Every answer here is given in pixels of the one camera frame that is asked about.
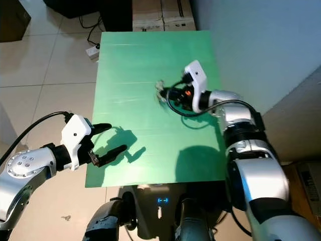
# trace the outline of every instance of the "wire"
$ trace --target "wire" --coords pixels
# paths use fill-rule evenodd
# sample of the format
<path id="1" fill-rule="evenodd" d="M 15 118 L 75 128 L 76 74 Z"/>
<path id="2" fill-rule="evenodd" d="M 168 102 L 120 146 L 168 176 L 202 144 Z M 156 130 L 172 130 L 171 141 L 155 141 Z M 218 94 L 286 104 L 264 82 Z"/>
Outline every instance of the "wire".
<path id="1" fill-rule="evenodd" d="M 235 216 L 235 214 L 234 214 L 233 208 L 231 208 L 231 214 L 232 214 L 232 217 L 233 217 L 234 221 L 235 221 L 236 224 L 239 226 L 239 228 L 240 228 L 243 232 L 245 232 L 247 235 L 249 235 L 250 237 L 252 237 L 252 233 L 251 233 L 249 230 L 247 230 L 247 229 L 239 222 L 239 220 L 237 220 L 237 218 L 236 218 L 236 216 Z"/>
<path id="2" fill-rule="evenodd" d="M 79 16 L 78 20 L 80 22 L 81 27 L 84 28 L 84 29 L 91 29 L 96 25 L 96 24 L 93 24 L 91 26 L 84 26 L 84 20 L 82 19 L 82 16 Z"/>
<path id="3" fill-rule="evenodd" d="M 82 16 L 79 16 L 79 17 L 78 17 L 78 20 L 79 20 L 79 23 L 80 23 L 80 25 L 81 25 L 82 28 L 84 28 L 84 29 L 91 29 L 90 32 L 89 32 L 89 34 L 88 34 L 87 41 L 88 41 L 89 43 L 95 45 L 96 48 L 99 49 L 99 48 L 100 48 L 100 44 L 99 44 L 99 43 L 95 43 L 95 42 L 93 42 L 92 40 L 90 40 L 90 36 L 91 36 L 92 32 L 94 31 L 94 29 L 95 29 L 96 27 L 99 27 L 100 30 L 101 30 L 101 27 L 100 27 L 100 24 L 101 24 L 101 22 L 102 22 L 101 16 L 99 16 L 99 18 L 98 18 L 98 20 L 97 20 L 97 23 L 95 23 L 95 24 L 93 24 L 93 25 L 91 25 L 91 26 L 85 26 L 85 25 L 84 25 L 84 20 L 83 20 Z"/>
<path id="4" fill-rule="evenodd" d="M 98 46 L 99 43 L 95 43 L 95 42 L 91 41 L 91 40 L 90 40 L 90 35 L 91 35 L 92 31 L 94 31 L 94 29 L 95 29 L 97 26 L 98 26 L 98 25 L 96 24 L 96 25 L 90 30 L 90 32 L 89 32 L 89 34 L 88 34 L 88 37 L 87 37 L 87 41 L 88 41 L 89 43 L 92 43 L 92 44 L 96 45 L 96 46 Z"/>
<path id="5" fill-rule="evenodd" d="M 224 100 L 224 101 L 221 101 L 221 102 L 218 102 L 214 105 L 211 105 L 210 107 L 202 110 L 201 112 L 199 113 L 194 113 L 194 114 L 189 114 L 189 113 L 183 113 L 181 111 L 179 111 L 178 109 L 176 109 L 174 106 L 172 106 L 171 102 L 170 102 L 170 92 L 179 84 L 183 84 L 183 83 L 186 83 L 184 81 L 180 81 L 180 82 L 177 82 L 176 84 L 174 84 L 171 88 L 169 88 L 169 90 L 167 91 L 166 93 L 166 102 L 167 102 L 167 105 L 170 107 L 170 109 L 172 111 L 174 111 L 175 113 L 177 114 L 180 114 L 182 116 L 185 116 L 185 117 L 197 117 L 197 116 L 200 116 L 200 115 L 203 115 L 207 112 L 209 112 L 210 110 L 213 110 L 213 109 L 216 109 L 217 107 L 223 105 L 223 104 L 227 104 L 227 103 L 237 103 L 237 104 L 242 104 L 246 107 L 249 108 L 250 112 L 252 114 L 255 114 L 256 113 L 256 110 L 254 109 L 253 106 L 251 106 L 250 104 L 242 101 L 242 100 L 238 100 L 238 99 L 229 99 L 229 100 Z"/>
<path id="6" fill-rule="evenodd" d="M 8 150 L 6 151 L 6 153 L 1 157 L 0 159 L 0 166 L 3 164 L 3 162 L 5 162 L 5 160 L 8 158 L 8 156 L 10 155 L 10 153 L 14 150 L 14 148 L 16 147 L 16 145 L 19 144 L 19 142 L 23 139 L 23 137 L 25 137 L 25 135 L 31 131 L 32 128 L 34 128 L 36 125 L 38 125 L 39 123 L 43 122 L 44 120 L 53 117 L 55 115 L 60 115 L 63 114 L 65 117 L 67 117 L 69 115 L 68 112 L 66 111 L 57 111 L 57 112 L 53 112 L 51 114 L 48 114 L 42 118 L 40 118 L 39 120 L 37 120 L 36 122 L 32 123 L 27 129 L 25 129 L 24 132 L 21 133 L 20 136 L 17 137 L 17 139 L 12 143 L 12 145 L 8 148 Z"/>
<path id="7" fill-rule="evenodd" d="M 228 212 L 225 212 L 225 213 L 222 215 L 222 217 L 216 222 L 216 225 L 221 224 L 221 223 L 224 221 L 224 219 L 226 218 L 227 214 L 228 214 Z"/>
<path id="8" fill-rule="evenodd" d="M 132 239 L 132 237 L 131 237 L 131 235 L 130 235 L 128 229 L 127 229 L 127 227 L 125 227 L 125 230 L 126 230 L 126 233 L 128 234 L 128 237 L 129 237 L 130 241 L 134 241 L 134 240 Z"/>

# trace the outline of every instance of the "black box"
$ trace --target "black box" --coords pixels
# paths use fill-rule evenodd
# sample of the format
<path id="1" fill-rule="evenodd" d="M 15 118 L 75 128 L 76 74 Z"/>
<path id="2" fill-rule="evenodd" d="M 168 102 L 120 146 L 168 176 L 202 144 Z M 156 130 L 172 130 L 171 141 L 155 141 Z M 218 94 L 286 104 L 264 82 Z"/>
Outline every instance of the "black box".
<path id="1" fill-rule="evenodd" d="M 21 40 L 30 20 L 18 0 L 0 0 L 0 42 Z"/>

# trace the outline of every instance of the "blue light indicator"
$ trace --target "blue light indicator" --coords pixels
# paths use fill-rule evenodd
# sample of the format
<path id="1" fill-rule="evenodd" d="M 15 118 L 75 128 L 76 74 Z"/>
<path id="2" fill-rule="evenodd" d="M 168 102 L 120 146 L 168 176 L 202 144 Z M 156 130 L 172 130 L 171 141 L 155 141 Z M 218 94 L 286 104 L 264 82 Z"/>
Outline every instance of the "blue light indicator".
<path id="1" fill-rule="evenodd" d="M 163 203 L 164 203 L 164 204 L 168 204 L 168 202 L 169 202 L 169 198 L 168 198 L 168 197 L 165 197 L 165 198 L 160 198 L 160 197 L 159 197 L 159 198 L 157 199 L 157 203 L 158 203 L 158 204 L 163 204 Z"/>

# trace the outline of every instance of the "cardboard box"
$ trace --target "cardboard box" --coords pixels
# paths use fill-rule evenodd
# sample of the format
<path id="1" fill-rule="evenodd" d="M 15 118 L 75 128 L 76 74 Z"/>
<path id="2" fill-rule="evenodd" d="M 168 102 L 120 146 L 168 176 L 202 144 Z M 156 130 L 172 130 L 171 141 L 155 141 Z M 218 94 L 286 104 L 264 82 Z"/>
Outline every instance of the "cardboard box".
<path id="1" fill-rule="evenodd" d="M 164 23 L 194 23 L 189 0 L 161 0 Z"/>
<path id="2" fill-rule="evenodd" d="M 165 31 L 195 31 L 194 22 L 189 23 L 165 23 Z"/>
<path id="3" fill-rule="evenodd" d="M 316 228 L 321 230 L 321 222 L 318 217 L 313 215 L 312 210 L 309 206 L 308 199 L 304 192 L 303 184 L 297 172 L 297 165 L 291 164 L 288 166 L 284 166 L 283 170 L 290 182 L 289 189 L 292 209 L 296 213 L 305 217 Z"/>
<path id="4" fill-rule="evenodd" d="M 164 31 L 163 24 L 161 25 L 154 25 L 153 23 L 150 23 L 146 27 L 132 27 L 133 32 L 157 32 L 157 31 Z"/>
<path id="5" fill-rule="evenodd" d="M 0 42 L 21 40 L 30 20 L 18 0 L 0 0 Z"/>
<path id="6" fill-rule="evenodd" d="M 161 0 L 132 0 L 132 21 L 162 20 Z"/>
<path id="7" fill-rule="evenodd" d="M 164 31 L 161 0 L 132 1 L 133 32 Z"/>

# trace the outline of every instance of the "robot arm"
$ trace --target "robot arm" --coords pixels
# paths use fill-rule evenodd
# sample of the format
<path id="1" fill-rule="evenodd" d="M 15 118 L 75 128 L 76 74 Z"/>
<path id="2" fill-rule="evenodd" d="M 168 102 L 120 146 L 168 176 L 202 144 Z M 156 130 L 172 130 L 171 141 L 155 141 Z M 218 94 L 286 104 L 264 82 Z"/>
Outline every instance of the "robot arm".
<path id="1" fill-rule="evenodd" d="M 231 204 L 246 212 L 254 240 L 321 240 L 319 232 L 288 204 L 288 180 L 267 140 L 260 113 L 228 91 L 206 90 L 198 61 L 185 68 L 182 89 L 156 85 L 161 101 L 217 117 L 226 146 L 228 194 Z"/>
<path id="2" fill-rule="evenodd" d="M 90 162 L 100 167 L 115 160 L 127 149 L 126 145 L 122 145 L 102 157 L 95 155 L 91 137 L 110 129 L 111 125 L 92 125 L 80 115 L 70 116 L 62 130 L 60 146 L 51 143 L 36 150 L 22 151 L 4 164 L 0 174 L 0 237 L 5 234 L 7 237 L 2 238 L 9 238 L 31 194 L 57 171 L 67 168 L 76 170 Z"/>

